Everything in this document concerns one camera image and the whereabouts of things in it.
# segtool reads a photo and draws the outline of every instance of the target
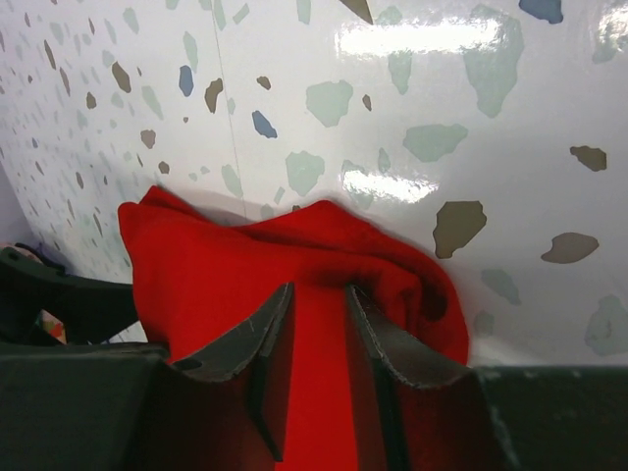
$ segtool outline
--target cloth fold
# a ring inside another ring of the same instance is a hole
[[[357,469],[344,354],[343,288],[367,290],[400,327],[466,363],[455,289],[429,256],[330,201],[248,226],[216,225],[153,186],[119,209],[139,320],[172,361],[219,337],[282,283],[295,283],[285,462],[277,469]]]

